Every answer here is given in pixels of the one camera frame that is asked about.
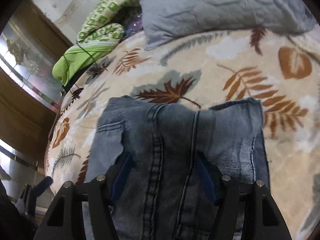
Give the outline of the blue denim pants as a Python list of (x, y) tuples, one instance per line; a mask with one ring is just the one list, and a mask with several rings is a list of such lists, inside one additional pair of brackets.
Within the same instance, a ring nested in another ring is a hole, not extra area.
[(222, 176), (270, 181), (263, 121), (253, 98), (205, 111), (111, 98), (97, 123), (85, 180), (121, 163), (109, 190), (119, 239), (207, 239)]

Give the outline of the leaf print blanket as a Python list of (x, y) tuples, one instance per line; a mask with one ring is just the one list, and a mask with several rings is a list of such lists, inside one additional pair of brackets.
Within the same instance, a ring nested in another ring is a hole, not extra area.
[(152, 50), (137, 33), (79, 73), (66, 94), (45, 157), (56, 193), (81, 183), (99, 116), (112, 97), (180, 103), (205, 110), (258, 99), (271, 191), (293, 239), (319, 223), (319, 26), (303, 35), (269, 30), (190, 35)]

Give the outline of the wooden door with glass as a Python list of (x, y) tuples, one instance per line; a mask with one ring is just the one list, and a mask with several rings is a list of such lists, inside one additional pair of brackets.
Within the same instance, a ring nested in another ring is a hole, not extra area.
[(71, 45), (32, 0), (23, 0), (1, 31), (1, 181), (13, 202), (44, 178), (64, 96), (52, 68)]

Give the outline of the green patterned quilt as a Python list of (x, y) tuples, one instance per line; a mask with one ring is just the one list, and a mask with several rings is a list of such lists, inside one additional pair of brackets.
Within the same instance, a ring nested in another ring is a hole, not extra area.
[(54, 64), (52, 76), (65, 86), (78, 71), (114, 50), (125, 34), (119, 16), (138, 6), (139, 0), (100, 0), (82, 24), (75, 45)]

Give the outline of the purple plastic bag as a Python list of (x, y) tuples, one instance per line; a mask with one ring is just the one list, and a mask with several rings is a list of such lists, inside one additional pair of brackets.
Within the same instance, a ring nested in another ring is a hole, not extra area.
[(140, 32), (144, 29), (142, 24), (142, 13), (132, 16), (125, 24), (125, 34), (131, 35)]

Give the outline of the grey quilted pillow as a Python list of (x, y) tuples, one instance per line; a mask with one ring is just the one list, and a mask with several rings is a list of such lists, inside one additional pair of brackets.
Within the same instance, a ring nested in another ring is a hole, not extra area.
[(210, 30), (265, 27), (301, 34), (316, 25), (302, 0), (140, 0), (146, 49)]

